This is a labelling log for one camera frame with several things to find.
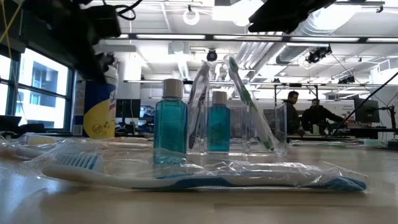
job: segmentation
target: blue and white toothbrush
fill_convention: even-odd
[[[92,153],[60,156],[54,164],[45,166],[42,173],[48,177],[84,184],[106,185],[125,189],[182,190],[194,187],[298,187],[305,189],[341,190],[357,192],[366,189],[362,181],[348,177],[324,175],[311,170],[301,174],[286,170],[262,170],[240,173],[182,174],[158,178],[120,178],[100,173],[102,159]]]

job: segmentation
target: camera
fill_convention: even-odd
[[[209,52],[207,53],[207,57],[206,57],[208,62],[214,62],[217,60],[217,53],[216,50],[214,49],[210,49]]]

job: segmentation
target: white bottle cap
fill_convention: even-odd
[[[182,98],[182,81],[175,78],[163,80],[163,97]]]
[[[213,104],[226,105],[226,92],[214,91],[213,92]]]

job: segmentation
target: window frame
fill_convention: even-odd
[[[43,90],[41,88],[37,88],[34,86],[29,86],[25,84],[18,83],[17,88],[15,86],[15,81],[19,81],[19,69],[21,66],[21,59],[22,59],[22,54],[12,50],[11,49],[11,66],[10,66],[10,75],[9,79],[0,79],[0,83],[5,84],[8,86],[8,94],[7,94],[7,103],[6,103],[6,115],[15,115],[16,114],[16,107],[17,107],[17,94],[18,94],[18,88],[23,89],[23,90],[30,90],[35,93],[41,93],[45,94],[48,96],[54,96],[54,97],[59,97],[65,99],[65,110],[64,110],[64,117],[63,117],[63,128],[46,128],[46,131],[71,131],[71,123],[72,123],[72,103],[73,103],[73,82],[75,81],[75,69],[71,68],[71,66],[65,65],[64,63],[60,62],[59,60],[49,57],[47,54],[44,54],[32,47],[27,47],[27,49],[32,50],[38,54],[43,55],[44,57],[49,58],[50,60],[53,60],[54,62],[57,62],[65,67],[68,68],[68,77],[67,77],[67,92],[66,95],[61,95],[58,93],[54,93],[52,91],[48,90]],[[8,54],[8,48],[4,45],[0,45],[0,55],[3,55],[7,58],[9,58]]]

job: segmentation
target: plastic wrapper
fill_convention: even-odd
[[[206,93],[209,86],[209,70],[210,64],[203,62],[198,75],[195,77],[192,83],[192,89],[188,100],[188,149],[193,149],[197,142],[197,136],[199,134],[202,138],[202,133],[198,133],[199,126],[205,127],[205,101]]]
[[[385,148],[388,142],[377,139],[358,139],[352,141],[301,141],[293,140],[290,146],[302,147],[334,147],[341,149],[371,149],[371,148]]]
[[[100,144],[87,143],[60,147],[22,166],[40,177],[126,189],[366,190],[365,175],[342,167],[273,160],[233,154],[181,154],[165,149],[102,149]]]
[[[247,111],[250,114],[248,117],[247,124],[254,124],[255,127],[255,139],[264,146],[268,151],[273,151],[278,145],[278,140],[272,134],[269,124],[262,112],[257,100],[252,98],[249,91],[244,86],[242,79],[239,76],[239,67],[236,60],[232,56],[226,56],[224,58],[225,65],[228,67],[229,77],[234,81],[235,87],[239,92],[241,101],[246,105]]]
[[[99,143],[102,149],[108,147],[152,149],[152,143],[143,138],[59,138],[34,134],[24,134],[17,139],[10,139],[0,144],[0,156],[17,157],[20,159],[33,159],[46,152],[62,146],[84,144],[88,142]]]

